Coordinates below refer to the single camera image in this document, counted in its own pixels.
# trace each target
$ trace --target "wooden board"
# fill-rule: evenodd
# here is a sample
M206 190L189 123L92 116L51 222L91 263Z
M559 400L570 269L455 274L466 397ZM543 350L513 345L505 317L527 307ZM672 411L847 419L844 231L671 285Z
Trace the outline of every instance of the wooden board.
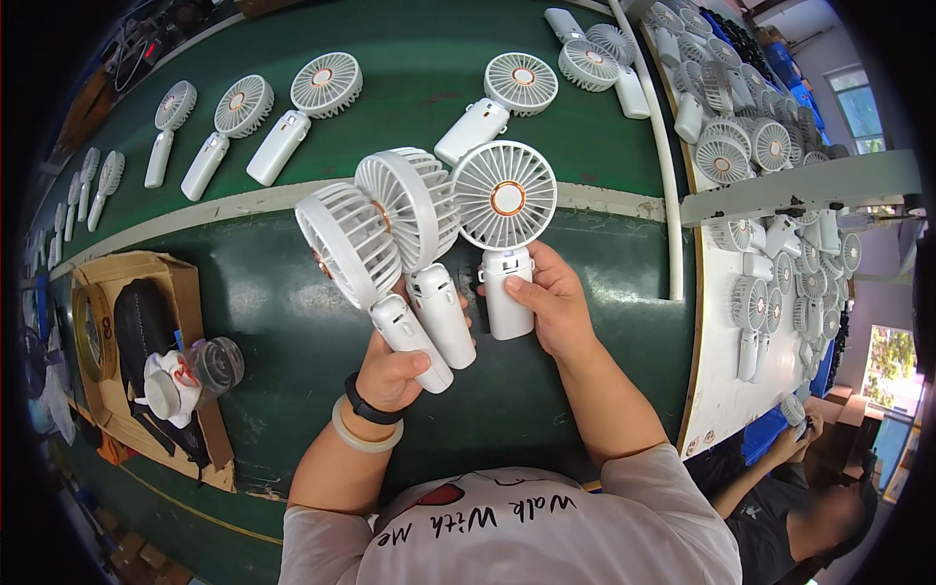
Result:
M696 328L693 369L676 449L683 459L740 431L804 380L802 338L793 328L795 288L783 298L780 326L770 338L768 370L760 384L739 381L741 329L731 314L731 293L743 276L740 252L720 249L713 227L696 230Z

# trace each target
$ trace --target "black shirt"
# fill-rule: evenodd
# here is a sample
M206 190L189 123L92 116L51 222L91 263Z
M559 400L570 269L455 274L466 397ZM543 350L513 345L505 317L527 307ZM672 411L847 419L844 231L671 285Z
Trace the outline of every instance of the black shirt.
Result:
M725 521L738 540L744 585L772 585L797 563L786 516L810 505L802 463L786 463L757 482Z

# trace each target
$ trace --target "hand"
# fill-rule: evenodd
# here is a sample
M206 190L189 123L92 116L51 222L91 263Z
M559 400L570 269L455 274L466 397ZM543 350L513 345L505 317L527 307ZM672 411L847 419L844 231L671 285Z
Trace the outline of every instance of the hand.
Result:
M810 437L810 443L822 436L823 424L822 419L822 409L819 408L816 404L811 404L806 407L806 420L812 423L812 436Z
M762 459L769 462L770 469L778 465L783 465L789 461L791 457L796 455L800 449L807 446L810 443L811 437L812 429L807 429L806 432L803 433L803 436L797 441L797 428L787 427L780 431L773 445L770 446L770 450Z
M588 351L597 340L578 275L543 242L532 241L527 249L535 263L533 281L509 276L504 289L513 300L536 313L536 337L546 353L564 359ZM477 292L484 296L484 285Z
M409 302L406 287L401 277L393 286L393 292ZM459 292L462 310L468 300ZM471 318L465 316L465 324L471 327ZM360 366L358 394L377 410L392 413L409 406L419 396L422 386L414 380L426 372L431 365L429 356L421 351L393 351L384 337L375 329L367 345L364 362Z

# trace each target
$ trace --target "window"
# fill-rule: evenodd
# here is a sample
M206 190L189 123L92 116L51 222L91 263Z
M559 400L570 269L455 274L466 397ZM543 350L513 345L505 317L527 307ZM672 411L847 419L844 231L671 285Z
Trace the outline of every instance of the window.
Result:
M839 108L848 123L858 154L885 150L881 118L865 70L860 66L850 67L830 73L826 79L839 101Z

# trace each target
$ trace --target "cardboard box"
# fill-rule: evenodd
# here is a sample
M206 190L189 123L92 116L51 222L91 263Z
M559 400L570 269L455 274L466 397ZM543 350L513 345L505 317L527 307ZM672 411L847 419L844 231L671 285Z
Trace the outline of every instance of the cardboard box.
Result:
M113 311L114 302L124 286L138 278L156 282L166 297L169 308L175 314L185 347L204 337L198 269L168 254L138 251L111 254L91 260L72 271L72 288L89 284L99 285ZM181 474L198 478L197 465L188 460L181 448L176 447L175 454L170 457L131 416L119 367L110 379L99 383L92 382L82 368L80 373L88 410L102 431L153 461ZM198 420L211 460L201 472L201 481L219 490L235 491L234 453L227 439L227 431L217 402L209 402L198 410Z

